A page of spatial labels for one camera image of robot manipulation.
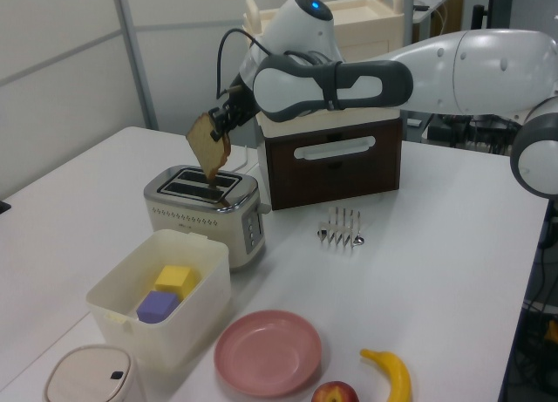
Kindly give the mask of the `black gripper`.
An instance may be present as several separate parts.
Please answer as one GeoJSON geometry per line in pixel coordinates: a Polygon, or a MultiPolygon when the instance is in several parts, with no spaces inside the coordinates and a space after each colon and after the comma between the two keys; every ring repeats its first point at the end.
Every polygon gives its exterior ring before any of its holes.
{"type": "Polygon", "coordinates": [[[258,113],[258,105],[254,94],[247,87],[231,87],[228,89],[226,107],[208,111],[213,130],[213,140],[220,140],[224,133],[229,133],[237,126],[243,126],[258,113]]]}

